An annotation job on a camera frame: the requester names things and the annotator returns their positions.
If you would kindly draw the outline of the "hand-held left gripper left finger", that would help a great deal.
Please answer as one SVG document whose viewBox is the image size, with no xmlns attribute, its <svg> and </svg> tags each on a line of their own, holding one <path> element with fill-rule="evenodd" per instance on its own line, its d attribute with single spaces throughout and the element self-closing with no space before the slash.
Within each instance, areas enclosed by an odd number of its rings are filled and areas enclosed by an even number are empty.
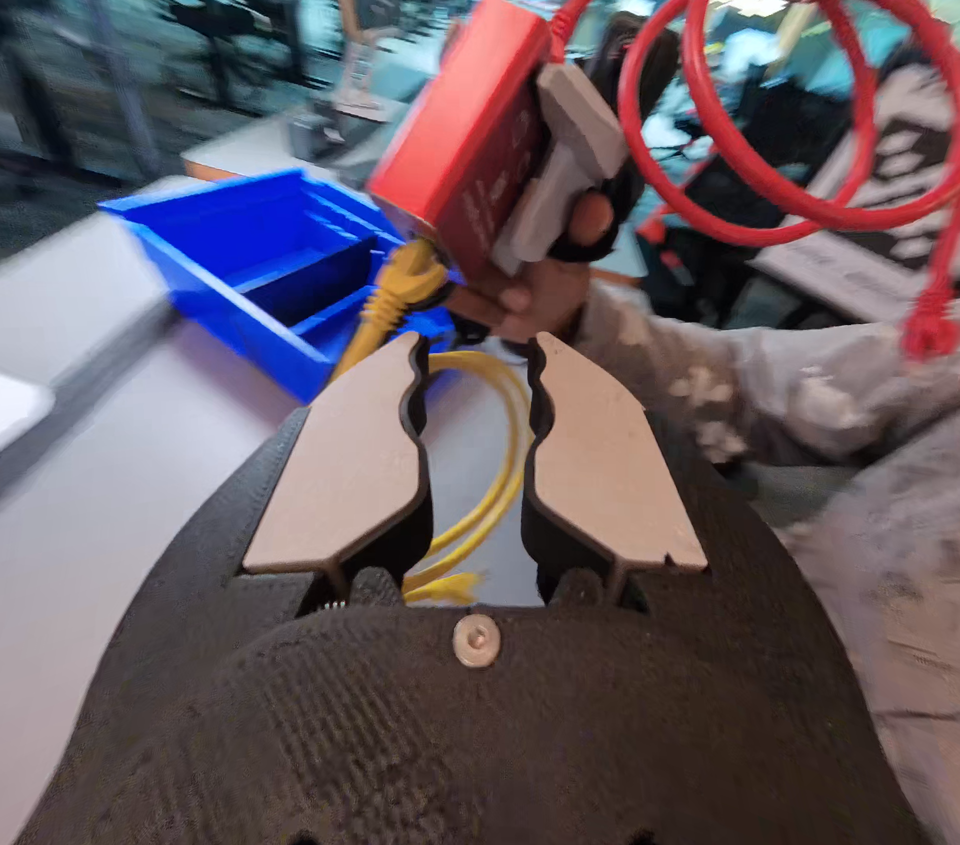
<svg viewBox="0 0 960 845">
<path fill-rule="evenodd" d="M 320 575 L 338 594 L 366 568 L 401 586 L 426 558 L 428 342 L 414 331 L 335 378 L 305 418 L 242 560 L 247 575 Z"/>
</svg>

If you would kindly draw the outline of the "blue plastic storage bin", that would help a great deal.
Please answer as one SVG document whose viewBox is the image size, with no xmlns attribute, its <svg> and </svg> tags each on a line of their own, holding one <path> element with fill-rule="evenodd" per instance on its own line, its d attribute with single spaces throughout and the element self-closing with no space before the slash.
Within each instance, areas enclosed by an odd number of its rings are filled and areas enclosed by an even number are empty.
<svg viewBox="0 0 960 845">
<path fill-rule="evenodd" d="M 303 404 L 328 383 L 402 237 L 377 206 L 300 169 L 102 202 L 174 308 Z"/>
</svg>

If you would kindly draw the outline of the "person's right hand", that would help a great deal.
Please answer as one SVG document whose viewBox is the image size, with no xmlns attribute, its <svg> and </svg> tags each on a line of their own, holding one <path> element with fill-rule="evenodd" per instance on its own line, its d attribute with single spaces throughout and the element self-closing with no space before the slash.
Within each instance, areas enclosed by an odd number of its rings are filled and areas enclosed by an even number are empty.
<svg viewBox="0 0 960 845">
<path fill-rule="evenodd" d="M 577 317 L 590 288 L 591 265 L 546 257 L 507 274 L 494 263 L 453 288 L 445 307 L 500 339 L 522 344 L 558 335 Z"/>
</svg>

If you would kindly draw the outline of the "grey light stand pole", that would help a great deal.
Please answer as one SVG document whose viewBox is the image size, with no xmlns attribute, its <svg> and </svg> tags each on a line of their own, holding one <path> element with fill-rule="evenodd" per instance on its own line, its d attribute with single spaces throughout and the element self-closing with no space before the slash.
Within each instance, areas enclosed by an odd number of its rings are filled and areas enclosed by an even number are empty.
<svg viewBox="0 0 960 845">
<path fill-rule="evenodd" d="M 126 55 L 120 47 L 106 0 L 85 0 L 94 41 L 102 57 L 121 117 L 126 127 L 131 154 L 141 172 L 149 179 L 161 177 L 162 160 L 151 123 Z"/>
</svg>

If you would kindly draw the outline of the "white stand base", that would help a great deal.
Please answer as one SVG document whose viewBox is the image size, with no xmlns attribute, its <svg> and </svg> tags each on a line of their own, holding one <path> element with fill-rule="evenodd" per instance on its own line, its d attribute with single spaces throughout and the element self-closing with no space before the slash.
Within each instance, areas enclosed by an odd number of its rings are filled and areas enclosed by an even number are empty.
<svg viewBox="0 0 960 845">
<path fill-rule="evenodd" d="M 54 391 L 4 371 L 1 372 L 1 451 L 16 443 L 52 411 Z"/>
</svg>

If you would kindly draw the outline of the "person's right forearm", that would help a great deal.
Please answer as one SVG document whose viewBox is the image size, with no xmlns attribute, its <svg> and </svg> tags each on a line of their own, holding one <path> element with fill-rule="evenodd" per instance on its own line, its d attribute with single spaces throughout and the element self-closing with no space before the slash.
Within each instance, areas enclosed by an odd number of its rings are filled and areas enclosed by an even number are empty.
<svg viewBox="0 0 960 845">
<path fill-rule="evenodd" d="M 958 353 L 907 358 L 887 323 L 717 330 L 589 287 L 575 349 L 704 456 L 779 467 L 904 461 L 909 485 L 958 479 Z"/>
</svg>

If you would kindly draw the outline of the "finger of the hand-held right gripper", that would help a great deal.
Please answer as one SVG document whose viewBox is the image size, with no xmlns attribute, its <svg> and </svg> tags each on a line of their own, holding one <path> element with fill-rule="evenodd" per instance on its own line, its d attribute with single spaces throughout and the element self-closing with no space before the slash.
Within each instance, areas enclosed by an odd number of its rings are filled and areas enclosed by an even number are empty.
<svg viewBox="0 0 960 845">
<path fill-rule="evenodd" d="M 614 179 L 628 148 L 619 120 L 581 67 L 546 63 L 536 77 L 551 146 L 542 178 L 553 182 Z"/>
</svg>

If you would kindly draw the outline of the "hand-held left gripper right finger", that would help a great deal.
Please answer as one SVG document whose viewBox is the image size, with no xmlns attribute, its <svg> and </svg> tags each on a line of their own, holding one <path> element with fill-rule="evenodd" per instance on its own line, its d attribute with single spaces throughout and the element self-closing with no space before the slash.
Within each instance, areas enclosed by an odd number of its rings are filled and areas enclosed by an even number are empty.
<svg viewBox="0 0 960 845">
<path fill-rule="evenodd" d="M 551 333 L 530 342 L 533 442 L 521 539 L 553 592 L 573 570 L 618 604 L 638 573 L 703 575 L 709 561 L 642 403 Z"/>
</svg>

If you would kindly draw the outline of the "framed checkered marker sign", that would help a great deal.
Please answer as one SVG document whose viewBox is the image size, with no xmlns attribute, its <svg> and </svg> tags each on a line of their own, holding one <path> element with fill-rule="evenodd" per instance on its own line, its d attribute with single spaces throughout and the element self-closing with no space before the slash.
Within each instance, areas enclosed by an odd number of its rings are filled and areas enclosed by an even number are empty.
<svg viewBox="0 0 960 845">
<path fill-rule="evenodd" d="M 862 211 L 891 210 L 937 187 L 953 135 L 951 96 L 920 59 L 891 71 L 875 98 L 873 166 L 851 202 Z M 822 230 L 761 251 L 752 266 L 848 319 L 898 325 L 928 283 L 950 216 L 945 207 L 900 227 Z"/>
</svg>

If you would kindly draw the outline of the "red metal ethernet switch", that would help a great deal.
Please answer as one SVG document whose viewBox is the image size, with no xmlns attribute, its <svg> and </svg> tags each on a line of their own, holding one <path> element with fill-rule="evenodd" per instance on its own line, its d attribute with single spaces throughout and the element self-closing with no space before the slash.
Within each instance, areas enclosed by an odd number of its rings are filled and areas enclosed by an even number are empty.
<svg viewBox="0 0 960 845">
<path fill-rule="evenodd" d="M 551 52 L 542 17 L 479 0 L 366 181 L 407 239 L 475 279 L 546 154 L 536 79 Z"/>
</svg>

